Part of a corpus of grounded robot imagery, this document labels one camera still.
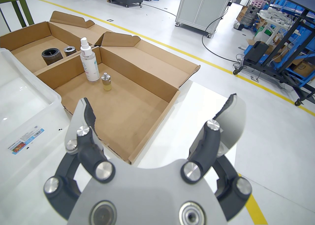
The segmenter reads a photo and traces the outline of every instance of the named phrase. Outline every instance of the bottle label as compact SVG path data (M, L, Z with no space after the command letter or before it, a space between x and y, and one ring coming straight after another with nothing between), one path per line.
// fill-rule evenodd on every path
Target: bottle label
M94 82L99 79L99 71L96 58L94 60L82 60L85 74L89 81Z

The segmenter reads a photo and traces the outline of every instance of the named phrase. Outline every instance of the floor marking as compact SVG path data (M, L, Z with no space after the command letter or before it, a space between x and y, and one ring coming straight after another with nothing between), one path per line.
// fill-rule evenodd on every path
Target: floor marking
M193 58L193 59L196 59L196 60L198 60L198 61L200 61L200 62L203 62L203 63L205 63L205 64L208 64L208 65L210 65L210 66L213 66L213 67L215 67L215 68L217 68L217 69L219 69L219 70L221 70L221 71L224 71L224 72L229 73L229 74L233 74L233 72L231 72L231 71L229 71L229 70L227 70L227 69L225 69L225 68L223 68L223 67L221 67L221 66L218 66L218 65L216 65L216 64L214 64L214 63L211 63L211 62L208 62L208 61L206 61L206 60L204 60L204 59L202 59L202 58L199 58L199 57L197 57L197 56L194 56L194 55L192 55L192 54L186 53L186 52L184 52L184 51L182 51L182 50L179 50L179 49L177 49L177 48L175 48L175 47L172 47L172 46L170 46L170 45L166 45L166 44L164 44L164 43L161 43L161 42L159 42L159 41L157 41L157 40L154 40L154 39L152 39L152 38L149 38L149 37L146 37L146 36L144 36L144 35L138 34L138 33L134 32L134 31L131 31L131 30L127 29L127 28L120 27L120 26L118 26L118 25L115 25L115 24L110 23L110 22L108 22L108 21L102 20L102 19L100 19L100 18L97 18L97 17L91 16L91 15L82 13L82 12L80 12L80 11L76 11L76 10L74 10L74 9L70 9L70 8L67 8L67 7L58 5L58 4L55 4L55 3L52 3L52 2L50 2L50 1L46 1L46 0L39 0L39 1L42 1L42 2L45 2L45 3L51 4L51 5L54 5L54 6L57 6L57 7L60 7L60 8L63 8L63 9L66 9L66 10L69 10L69 11L72 11L72 12L75 12L75 13L78 13L78 14L80 14L80 15L87 16L87 17L90 17L90 18L92 18L92 19L98 20L98 21L100 21L100 22L106 23L106 24L108 24L108 25L117 27L117 28L119 28L119 29L121 29L121 30L124 30L124 31L126 31L126 32L129 32L129 33L131 33L131 34L134 34L134 35L137 35L137 36L142 37L142 38L144 38L144 39L150 40L150 41L152 41L152 42L154 42L154 43L156 43L156 44L159 44L159 45L162 45L162 46L164 46L164 47L170 48L170 49L172 49L172 50L174 50L174 51L177 51L177 52L179 52L179 53L181 53L181 54L187 55L187 56L189 56L189 57L191 57L191 58ZM290 99L288 99L288 98L282 96L281 94L278 94L278 93L276 93L276 92L274 92L274 91L272 91L272 90L270 90L270 89L268 89L268 88L266 88L266 87L264 87L264 86L262 86L262 85L260 85L260 84L258 84L258 83L254 83L253 81L250 81L250 80L246 79L246 78L243 77L243 76L237 75L236 77L238 77L238 78L240 78L240 79L242 79L242 80L244 80L244 81L247 81L247 82L249 82L249 83L251 83L251 84L254 84L254 85L256 85L257 87L260 87L260 88L262 88L263 90L266 90L266 91L268 91L268 92L270 92L270 93L272 93L272 94L278 96L279 98L282 98L282 99L284 99L284 100L286 100L286 101L288 101L288 102L294 104L294 102L293 102L292 100L290 100ZM308 109L306 109L306 108L304 108L304 107L300 107L300 108L302 108L303 110L305 110L306 112L308 112L309 114L311 114L311 115L313 115L313 116L315 117L315 113L314 113L314 112L312 112L312 111L310 111L310 110L308 110ZM253 220L253 222L254 222L255 225L268 225L268 223L267 223L267 221L266 221L264 215L262 214L262 212L261 212L261 210L260 210L260 208L259 208L259 206L258 206L258 204L257 204L257 202L256 202L256 200L255 200L255 198L253 197L253 195L250 196L250 198L248 199L248 201L247 201L247 203L246 203L245 206L246 206L246 208L247 208L247 210L248 210L248 213L250 214L250 216L251 216L251 218L252 218L252 220Z
M212 67L214 67L214 68L216 68L216 69L219 69L219 70L221 70L221 71L224 71L224 72L226 72L226 73L228 73L228 74L233 75L233 72L232 72L232 71L227 70L227 69L225 69L225 68L223 68L223 67L221 67L221 66L219 66L219 65L216 65L216 64L214 64L214 63L208 62L208 61L206 61L206 60L204 60L204 59L202 59L202 58L199 58L199 57L197 57L197 56L195 56L195 55L192 55L192 54L189 54L189 53L184 52L184 51L182 51L182 50L179 50L178 48L175 48L175 47L172 47L172 46L170 46L170 45L164 44L164 43L162 43L162 42L160 42L160 41L157 41L157 40L155 40L155 39L152 39L152 38L150 38L150 37L141 35L141 34L139 34L139 33L136 33L136 32L134 32L134 31L132 31L132 30L129 30L129 29L127 29L127 28L124 28L124 27L115 25L115 24L110 23L110 22L108 22L108 21L106 21L106 20L102 20L102 19L100 19L100 18L97 18L97 17L91 16L91 15L82 13L82 12L80 12L80 11L77 11L77 10L74 10L74 9L71 9L71 8L67 8L67 7L58 5L58 4L56 4L56 3L52 3L52 2L47 1L47 0L38 0L38 1L42 1L42 2L45 2L45 3L51 4L51 5L54 5L54 6L57 6L57 7L60 7L60 8L63 8L63 9L66 9L66 10L69 10L69 11L72 11L72 12L75 12L75 13L77 13L77 14L80 14L80 15L83 15L83 16L90 17L90 18L92 18L92 19L98 20L98 21L103 22L103 23L105 23L105 24L107 24L107 25L111 25L111 26L113 26L113 27L119 28L119 29L124 30L124 31L126 31L126 32L129 32L129 33L131 33L131 34L137 35L137 36L139 36L139 37L142 37L142 38L147 39L147 40L149 40L149 41L151 41L151 42L154 42L154 43L156 43L156 44L159 44L159 45L162 45L162 46L167 47L167 48L169 48L169 49L172 49L172 50L174 50L174 51L176 51L176 52L178 52L178 53L181 53L181 54L186 55L186 56L188 56L188 57L191 57L191 58L193 58L193 59L195 59L195 60L198 60L198 61L200 61L200 62L202 62L202 63L208 64L208 65L210 65L210 66L212 66ZM263 85L261 85L261 84L259 84L259 83L256 83L256 82L254 82L254 81L252 81L252 80L249 80L249 79L247 79L247 78L244 77L244 76L235 75L235 77L240 78L241 80L246 81L246 82L248 82L248 83L250 83L250 84L253 84L253 85L255 85L256 87L261 88L261 89L263 89L263 90L265 90L265 91L267 91L267 92L269 92L269 93L271 93L271 94L273 94L273 95L279 97L280 99L283 99L283 100L285 100L285 101L287 101L287 102L289 102L289 103L291 103L291 104L294 105L294 101L292 101L292 100L290 100L289 98L287 98L287 97L285 97L285 96L279 94L278 92L275 92L275 91L273 91L273 90L271 90L271 89L269 89L269 88L267 88L267 87L265 87L265 86L263 86ZM309 113L309 114L311 114L312 116L315 117L315 112L313 112L313 111L311 111L311 110L309 110L309 109L307 109L307 108L305 108L305 107L303 107L303 106L299 106L299 108L302 109L302 110L304 110L305 112L307 112L307 113Z

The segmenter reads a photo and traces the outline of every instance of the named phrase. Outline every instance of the black cylindrical part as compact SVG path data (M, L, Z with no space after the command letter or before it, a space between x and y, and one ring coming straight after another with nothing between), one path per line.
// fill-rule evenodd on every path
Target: black cylindrical part
M47 65L50 65L52 63L55 63L56 61L61 60L63 57L59 49L49 48L42 52L42 58Z
M74 46L67 46L66 48L64 48L63 51L66 56L72 55L77 52Z

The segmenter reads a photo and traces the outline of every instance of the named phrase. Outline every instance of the metal screw head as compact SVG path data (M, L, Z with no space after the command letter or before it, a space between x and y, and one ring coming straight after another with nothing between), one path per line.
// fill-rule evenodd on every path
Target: metal screw head
M113 166L110 162L101 162L95 169L95 175L97 179L103 181L110 177L113 172Z
M90 132L90 128L88 126L81 126L77 130L77 135L78 136L85 136L89 132Z
M220 130L220 124L214 119L208 120L207 126L208 126L208 128L210 128L211 130L214 130L214 131Z
M77 139L71 139L68 141L67 145L66 145L66 148L69 150L69 151L73 151L77 148L77 145L78 145L78 141Z
M237 189L244 195L249 195L252 193L252 186L249 181L245 178L240 177L236 182Z
M53 193L59 186L59 180L56 177L49 178L44 184L45 193Z
M187 162L185 164L184 174L190 181L198 181L201 177L200 168L193 162Z

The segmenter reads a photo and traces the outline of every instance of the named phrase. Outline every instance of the spray bottle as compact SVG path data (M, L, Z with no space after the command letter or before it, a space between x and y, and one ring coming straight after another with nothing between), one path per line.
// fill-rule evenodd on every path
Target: spray bottle
M81 61L86 74L86 77L90 82L96 82L99 80L99 71L96 61L95 53L92 51L91 46L86 39L81 39Z

